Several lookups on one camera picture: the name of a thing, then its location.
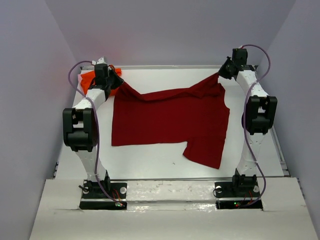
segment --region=red cloth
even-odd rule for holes
[[[189,160],[218,169],[229,108],[218,74],[189,87],[140,94],[126,82],[114,99],[112,146],[181,143]]]

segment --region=gray wall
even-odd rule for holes
[[[296,1],[268,49],[272,67],[263,86],[278,98],[276,132],[320,237],[319,10],[319,0]]]
[[[75,59],[43,0],[0,8],[0,239],[27,240],[62,141]]]
[[[232,48],[268,48],[295,0],[46,0],[76,60],[221,65]],[[252,51],[250,61],[260,63]]]

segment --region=red fabric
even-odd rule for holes
[[[114,99],[112,146],[181,143],[189,160],[218,169],[229,109],[218,74],[189,87],[140,94],[127,83]]]

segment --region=wall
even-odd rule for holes
[[[115,65],[221,65],[242,44],[268,48],[295,2],[45,1],[76,60],[105,55]]]
[[[297,0],[268,52],[263,86],[278,98],[275,128],[290,173],[300,178],[320,237],[320,1]],[[266,61],[262,62],[263,72]]]
[[[75,59],[43,0],[0,9],[0,239],[29,239],[62,142]]]

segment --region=orange cloth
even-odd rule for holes
[[[115,68],[115,73],[121,76],[122,74],[121,68]],[[81,74],[82,80],[80,85],[83,89],[84,94],[87,94],[90,84],[95,76],[96,76],[95,71],[89,71],[87,73]],[[118,91],[118,88],[111,90],[110,96],[114,96],[117,91]]]

